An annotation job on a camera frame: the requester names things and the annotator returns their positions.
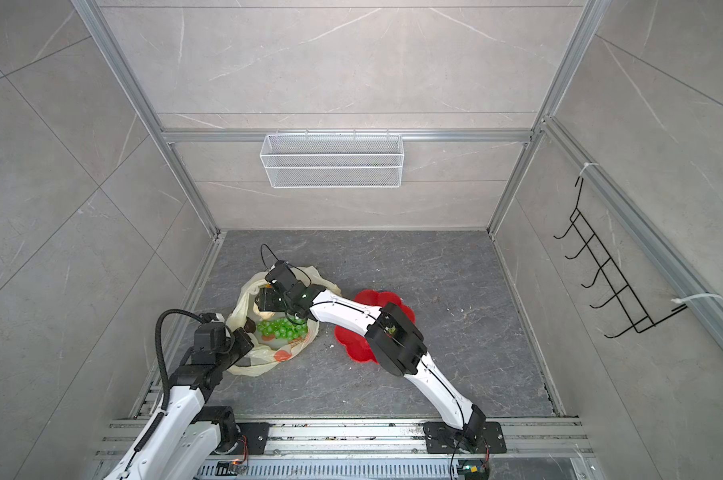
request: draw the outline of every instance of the white wire basket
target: white wire basket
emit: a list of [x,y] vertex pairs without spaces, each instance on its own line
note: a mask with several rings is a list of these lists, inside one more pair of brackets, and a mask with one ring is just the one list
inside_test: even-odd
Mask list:
[[274,188],[399,187],[401,135],[270,134],[260,160]]

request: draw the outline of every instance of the red plate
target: red plate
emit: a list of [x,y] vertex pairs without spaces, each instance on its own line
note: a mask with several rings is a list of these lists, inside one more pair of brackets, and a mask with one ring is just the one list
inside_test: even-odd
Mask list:
[[[365,305],[372,306],[386,306],[389,302],[399,305],[399,308],[405,313],[410,321],[414,323],[414,312],[408,306],[401,302],[399,295],[392,292],[375,292],[374,290],[362,290],[354,298],[355,302],[364,303]],[[346,330],[341,326],[335,327],[335,338],[346,347],[348,356],[355,362],[375,362],[375,355],[372,354],[372,349],[369,348],[367,340],[356,333]]]

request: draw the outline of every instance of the aluminum rail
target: aluminum rail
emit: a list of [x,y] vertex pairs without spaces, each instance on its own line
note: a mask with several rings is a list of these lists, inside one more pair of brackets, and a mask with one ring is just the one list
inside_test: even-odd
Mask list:
[[[545,118],[543,131],[578,170],[583,168],[586,162],[595,163],[556,118]],[[604,168],[593,165],[585,169],[582,175],[679,296],[714,293],[711,286],[620,189]],[[687,306],[723,350],[723,300],[712,297],[697,298],[688,302]]]
[[524,146],[521,150],[519,159],[516,165],[513,166],[508,182],[503,189],[501,199],[495,206],[495,211],[490,219],[490,224],[487,225],[487,232],[491,236],[495,236],[497,229],[500,228],[505,214],[508,212],[508,207],[513,200],[513,196],[516,195],[516,191],[519,189],[524,174],[527,173],[529,168],[529,162],[532,161],[532,157],[535,155],[537,145],[540,139],[540,126],[544,118],[556,114],[559,104],[564,98],[564,94],[567,92],[569,84],[572,82],[572,77],[577,71],[577,67],[583,61],[588,49],[588,45],[593,40],[593,36],[597,32],[599,23],[601,22],[607,7],[612,0],[589,0],[583,7],[583,14],[580,16],[580,20],[575,27],[575,32],[572,38],[569,40],[567,51],[564,53],[559,70],[553,77],[548,93],[546,94],[543,105],[535,119],[532,131],[534,132],[533,137],[529,144]]
[[[245,418],[271,424],[266,452],[253,458],[450,458],[429,454],[423,422],[438,418]],[[500,422],[508,452],[494,458],[592,458],[593,449],[578,418],[488,418]],[[121,458],[146,424],[145,418],[114,420],[96,446],[96,460]],[[483,458],[484,453],[455,458]],[[227,456],[210,456],[226,460]]]
[[529,141],[530,130],[516,128],[490,129],[167,129],[162,132],[165,142],[262,142],[269,134],[396,134],[405,141]]

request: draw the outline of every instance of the white robotic arm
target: white robotic arm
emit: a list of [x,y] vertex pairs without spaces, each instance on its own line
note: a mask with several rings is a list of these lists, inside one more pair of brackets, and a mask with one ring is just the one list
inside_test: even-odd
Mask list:
[[453,428],[456,447],[475,452],[483,444],[486,421],[481,409],[460,394],[433,363],[423,335],[394,303],[368,306],[319,285],[299,281],[290,264],[278,260],[266,274],[278,293],[280,309],[303,319],[339,325],[366,338],[383,369],[414,383]]
[[[329,290],[319,293],[310,309],[319,322],[339,325],[364,336],[381,315],[381,307],[357,303]],[[417,364],[417,372],[405,373],[405,379],[414,383],[439,411],[444,423],[463,429],[473,413],[473,403],[460,394],[433,363],[430,353],[424,353]]]

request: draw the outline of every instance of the mounting plate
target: mounting plate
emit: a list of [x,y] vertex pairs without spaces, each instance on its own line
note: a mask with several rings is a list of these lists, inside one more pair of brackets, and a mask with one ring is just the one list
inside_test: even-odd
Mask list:
[[[240,423],[239,428],[242,435],[247,437],[247,454],[262,455],[266,451],[266,442],[268,442],[269,423]],[[244,443],[239,442],[233,450],[228,453],[230,456],[244,455]]]
[[[425,434],[425,447],[428,453],[452,453],[455,449],[454,439],[461,435],[461,431],[448,426],[444,422],[425,422],[423,424]],[[490,453],[505,453],[505,436],[503,429],[498,422],[485,422],[482,430],[484,441],[490,448]],[[476,452],[482,452],[483,446],[477,448]]]

